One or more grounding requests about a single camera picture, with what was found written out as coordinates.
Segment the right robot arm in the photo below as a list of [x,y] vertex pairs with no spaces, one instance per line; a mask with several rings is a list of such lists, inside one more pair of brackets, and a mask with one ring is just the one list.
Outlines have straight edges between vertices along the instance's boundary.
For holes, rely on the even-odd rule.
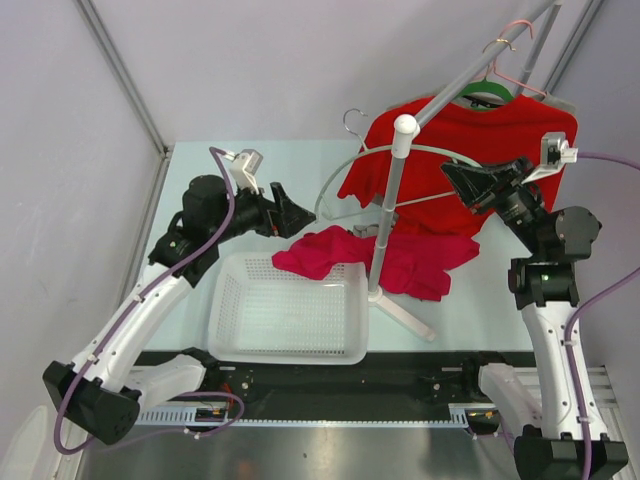
[[575,272],[576,263],[591,256],[599,220],[580,206],[548,211],[525,158],[488,166],[448,161],[441,170],[467,209],[494,211],[530,253],[512,260],[508,286],[533,346],[541,397],[505,363],[464,372],[463,393],[495,404],[514,437],[520,478],[613,478],[629,454],[610,436],[589,382]]

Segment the magenta t shirt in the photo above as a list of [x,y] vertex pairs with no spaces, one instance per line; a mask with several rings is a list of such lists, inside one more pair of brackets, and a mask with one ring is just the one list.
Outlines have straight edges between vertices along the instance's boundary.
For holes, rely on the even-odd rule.
[[[360,238],[339,226],[308,233],[272,256],[279,270],[323,280],[337,264],[362,263],[373,272],[375,239]],[[458,235],[390,235],[380,276],[381,287],[392,294],[439,302],[450,293],[449,272],[479,255],[480,245]]]

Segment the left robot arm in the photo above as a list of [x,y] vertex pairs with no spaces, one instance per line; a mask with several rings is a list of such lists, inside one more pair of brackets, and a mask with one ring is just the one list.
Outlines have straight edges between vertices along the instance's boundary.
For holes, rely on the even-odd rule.
[[43,382],[56,408],[54,445],[70,421],[106,445],[123,439],[139,415],[175,397],[193,393],[207,400],[221,387],[220,374],[202,352],[188,349],[141,375],[131,372],[143,348],[168,314],[188,296],[219,258],[221,243],[247,232],[288,239],[315,221],[278,182],[273,197],[234,188],[227,176],[202,175],[190,181],[166,233],[131,293],[100,333],[74,359],[53,361]]

